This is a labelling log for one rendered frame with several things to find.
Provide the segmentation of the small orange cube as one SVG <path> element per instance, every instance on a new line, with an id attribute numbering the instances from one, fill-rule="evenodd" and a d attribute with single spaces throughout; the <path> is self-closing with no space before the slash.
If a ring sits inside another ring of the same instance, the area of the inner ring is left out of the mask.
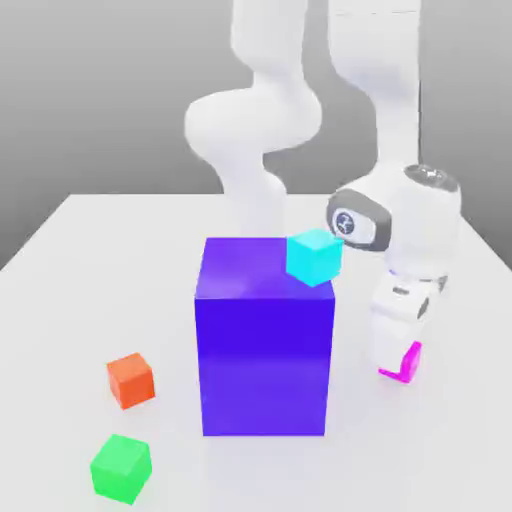
<path id="1" fill-rule="evenodd" d="M 155 397 L 153 371 L 136 352 L 106 364 L 110 390 L 122 410 Z"/>

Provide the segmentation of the small green cube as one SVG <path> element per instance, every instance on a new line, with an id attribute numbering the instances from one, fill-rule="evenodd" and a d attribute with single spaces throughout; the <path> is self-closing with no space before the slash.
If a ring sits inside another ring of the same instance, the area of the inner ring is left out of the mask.
<path id="1" fill-rule="evenodd" d="M 147 442 L 112 434 L 90 463 L 97 495 L 133 505 L 152 474 Z"/>

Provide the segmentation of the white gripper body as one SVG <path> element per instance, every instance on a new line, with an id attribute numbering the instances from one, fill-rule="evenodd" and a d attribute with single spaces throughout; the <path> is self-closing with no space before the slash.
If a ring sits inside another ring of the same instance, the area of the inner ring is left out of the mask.
<path id="1" fill-rule="evenodd" d="M 403 357 L 416 337 L 409 322 L 373 313 L 371 316 L 371 353 L 379 369 L 399 371 Z"/>

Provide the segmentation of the large purple box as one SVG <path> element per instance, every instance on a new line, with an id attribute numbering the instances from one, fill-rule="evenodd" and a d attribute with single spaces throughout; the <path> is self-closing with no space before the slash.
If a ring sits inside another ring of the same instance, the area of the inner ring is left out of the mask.
<path id="1" fill-rule="evenodd" d="M 195 297 L 202 432 L 322 436 L 335 294 L 285 270 L 282 238 L 209 237 Z"/>

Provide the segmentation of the small magenta cube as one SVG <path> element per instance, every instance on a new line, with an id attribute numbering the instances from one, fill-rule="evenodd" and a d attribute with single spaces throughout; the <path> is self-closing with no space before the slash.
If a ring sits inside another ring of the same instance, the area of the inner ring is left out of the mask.
<path id="1" fill-rule="evenodd" d="M 400 370 L 398 372 L 391 372 L 382 368 L 379 368 L 378 372 L 381 375 L 384 375 L 400 383 L 409 384 L 418 369 L 421 351 L 422 343 L 419 341 L 414 341 L 411 344 L 409 350 L 405 353 L 400 365 Z"/>

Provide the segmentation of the small cyan cube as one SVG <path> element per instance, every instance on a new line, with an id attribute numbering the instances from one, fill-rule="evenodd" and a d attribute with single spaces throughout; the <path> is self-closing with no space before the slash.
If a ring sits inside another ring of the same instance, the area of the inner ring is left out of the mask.
<path id="1" fill-rule="evenodd" d="M 331 281 L 342 267 L 343 240 L 330 231 L 312 229 L 286 238 L 286 272 L 315 287 Z"/>

